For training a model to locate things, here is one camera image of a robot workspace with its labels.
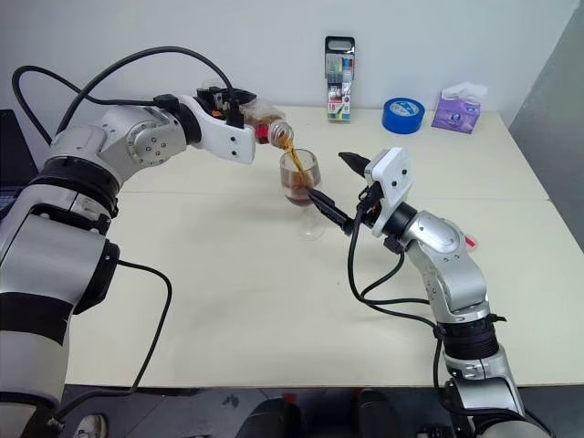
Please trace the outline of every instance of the bottle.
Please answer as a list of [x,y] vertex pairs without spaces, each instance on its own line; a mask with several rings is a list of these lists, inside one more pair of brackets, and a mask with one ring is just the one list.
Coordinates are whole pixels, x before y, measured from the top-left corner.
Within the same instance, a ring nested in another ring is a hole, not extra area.
[[279,149],[287,151],[293,148],[294,131],[284,119],[276,119],[267,130],[267,140]]

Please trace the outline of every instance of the tabletop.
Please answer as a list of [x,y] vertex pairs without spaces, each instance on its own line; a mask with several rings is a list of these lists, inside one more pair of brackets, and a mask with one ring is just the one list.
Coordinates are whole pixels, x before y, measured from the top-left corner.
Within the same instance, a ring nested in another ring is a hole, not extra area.
[[[409,203],[458,223],[478,240],[491,309],[520,385],[584,382],[579,317],[584,255],[495,113],[472,135],[429,127],[398,136],[380,110],[360,109],[347,126],[323,109],[283,108],[297,146],[311,149],[324,191],[353,212],[364,181],[338,151],[412,152]],[[432,383],[434,339],[415,321],[392,318],[351,295],[348,238],[333,224],[298,238],[299,210],[279,187],[280,151],[258,145],[251,166],[188,151],[130,180],[108,238],[121,258],[156,267],[174,296],[142,385],[422,386]],[[396,262],[363,229],[356,278],[363,287]],[[410,262],[381,297],[424,297]],[[68,383],[127,386],[146,354],[165,288],[120,266],[100,305],[74,317]],[[405,311],[432,317],[426,306]],[[441,367],[443,377],[445,369]]]

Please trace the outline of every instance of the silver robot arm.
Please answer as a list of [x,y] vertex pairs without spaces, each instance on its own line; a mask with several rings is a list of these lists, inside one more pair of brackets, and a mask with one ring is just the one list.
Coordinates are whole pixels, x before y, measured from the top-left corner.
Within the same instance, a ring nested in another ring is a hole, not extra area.
[[[457,436],[542,438],[549,435],[525,421],[525,409],[505,350],[498,343],[483,273],[468,255],[464,233],[454,223],[417,212],[405,200],[412,187],[412,165],[406,150],[382,151],[369,161],[353,153],[341,158],[367,180],[358,210],[362,222],[395,253],[405,252],[422,275],[444,345],[452,378],[444,388],[443,406],[450,411]],[[311,191],[315,206],[350,235],[358,224],[324,193]]]
[[60,404],[68,322],[104,299],[119,248],[106,238],[117,194],[136,172],[187,145],[250,163],[255,133],[192,97],[114,107],[54,140],[44,168],[0,222],[0,436],[44,436]]

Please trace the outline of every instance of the shoe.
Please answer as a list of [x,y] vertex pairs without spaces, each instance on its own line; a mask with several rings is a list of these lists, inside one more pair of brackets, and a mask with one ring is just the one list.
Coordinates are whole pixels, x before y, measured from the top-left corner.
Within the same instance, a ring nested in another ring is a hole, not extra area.
[[73,435],[74,438],[107,438],[107,436],[108,422],[106,417],[99,413],[83,417]]

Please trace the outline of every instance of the tissue box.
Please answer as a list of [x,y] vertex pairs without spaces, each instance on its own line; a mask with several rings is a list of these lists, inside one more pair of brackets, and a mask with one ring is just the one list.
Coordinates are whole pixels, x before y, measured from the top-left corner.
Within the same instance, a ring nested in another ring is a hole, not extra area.
[[440,98],[432,126],[443,130],[457,130],[470,134],[475,128],[481,104],[462,99]]

